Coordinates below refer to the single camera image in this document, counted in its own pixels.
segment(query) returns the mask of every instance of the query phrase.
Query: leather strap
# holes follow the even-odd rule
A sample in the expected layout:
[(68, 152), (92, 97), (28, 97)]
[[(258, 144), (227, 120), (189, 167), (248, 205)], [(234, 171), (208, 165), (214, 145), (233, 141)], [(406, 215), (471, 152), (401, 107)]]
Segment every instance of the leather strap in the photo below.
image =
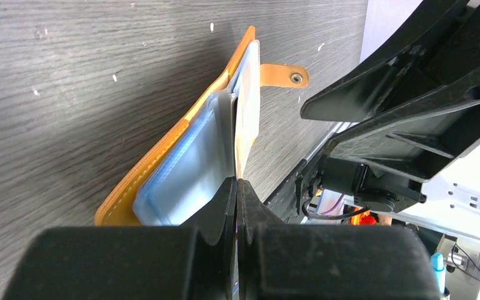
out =
[[(164, 159), (165, 154), (178, 141), (179, 137), (190, 126), (194, 116), (201, 109), (209, 95), (225, 89), (231, 76), (238, 68), (249, 44), (255, 40), (255, 28), (250, 27), (236, 48), (224, 72), (205, 90), (190, 110), (172, 127), (161, 140), (126, 174), (111, 191), (97, 210), (94, 218), (97, 226), (137, 226), (141, 225), (133, 213), (133, 201), (137, 190)], [(291, 78), (300, 74), (301, 82)], [(304, 88), (308, 85), (308, 72), (303, 67), (278, 64), (261, 65), (261, 86), (281, 86), (284, 88)]]

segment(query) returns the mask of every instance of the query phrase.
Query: wood grain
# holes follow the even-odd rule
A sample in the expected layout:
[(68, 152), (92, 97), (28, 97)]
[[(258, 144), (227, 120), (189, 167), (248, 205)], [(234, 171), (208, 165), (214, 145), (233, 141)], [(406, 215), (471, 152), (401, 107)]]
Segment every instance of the wood grain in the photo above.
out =
[(249, 25), (263, 63), (311, 75), (304, 91), (262, 89), (246, 178), (267, 197), (329, 129), (300, 120), (299, 108), (358, 63), (367, 6), (132, 1), (0, 0), (0, 295), (40, 230), (93, 224), (108, 192), (219, 75)]

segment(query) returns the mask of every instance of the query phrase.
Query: wallet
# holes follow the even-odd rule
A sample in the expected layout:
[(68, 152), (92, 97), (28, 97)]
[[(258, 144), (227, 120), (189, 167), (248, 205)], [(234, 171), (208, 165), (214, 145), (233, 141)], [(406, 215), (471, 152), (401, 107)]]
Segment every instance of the wallet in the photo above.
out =
[(250, 27), (223, 73), (111, 191), (97, 226), (180, 224), (226, 177), (242, 178), (258, 135), (260, 87), (309, 81), (303, 67), (260, 64), (259, 49)]

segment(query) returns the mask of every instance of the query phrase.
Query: black cable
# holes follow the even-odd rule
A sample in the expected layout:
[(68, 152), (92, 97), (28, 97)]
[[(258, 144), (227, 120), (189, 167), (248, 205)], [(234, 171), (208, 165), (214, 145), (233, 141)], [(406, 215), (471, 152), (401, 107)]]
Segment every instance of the black cable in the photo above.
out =
[(362, 208), (360, 210), (349, 212), (348, 214), (340, 214), (338, 216), (325, 216), (323, 214), (311, 214), (310, 212), (308, 212), (308, 206), (310, 205), (311, 201), (312, 201), (312, 199), (309, 199), (309, 200), (305, 201), (304, 204), (302, 205), (302, 213), (304, 213), (304, 215), (308, 219), (338, 221), (338, 220), (344, 220), (344, 219), (352, 218), (354, 216), (357, 216), (359, 214), (365, 213), (366, 211), (370, 210), (367, 206), (365, 206), (364, 208)]
[(468, 274), (468, 272), (466, 272), (465, 270), (461, 269), (455, 262), (455, 259), (453, 259), (454, 257), (454, 250), (455, 248), (458, 248), (459, 250), (461, 250), (465, 255), (466, 257), (474, 264), (474, 267), (476, 267), (476, 269), (480, 272), (480, 269), (478, 268), (478, 266), (476, 265), (476, 263), (474, 262), (474, 260), (472, 258), (470, 258), (470, 256), (468, 255), (468, 253), (465, 252), (465, 250), (461, 249), (461, 247), (459, 247), (459, 245), (457, 245), (457, 242), (455, 242), (454, 246), (452, 247), (452, 251), (451, 251), (451, 256), (452, 256), (452, 263), (454, 264), (454, 266), (459, 269), (461, 272), (463, 272), (465, 275), (469, 276), (470, 278), (473, 278), (477, 281), (480, 282), (480, 279), (476, 278), (475, 276), (471, 275), (471, 274)]

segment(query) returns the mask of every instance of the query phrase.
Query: black cylinder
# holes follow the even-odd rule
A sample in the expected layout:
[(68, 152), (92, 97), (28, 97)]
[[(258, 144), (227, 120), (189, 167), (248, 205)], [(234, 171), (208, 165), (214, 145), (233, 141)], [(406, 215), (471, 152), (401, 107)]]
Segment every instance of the black cylinder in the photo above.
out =
[(324, 189), (353, 196), (364, 166), (358, 162), (327, 158), (321, 184)]

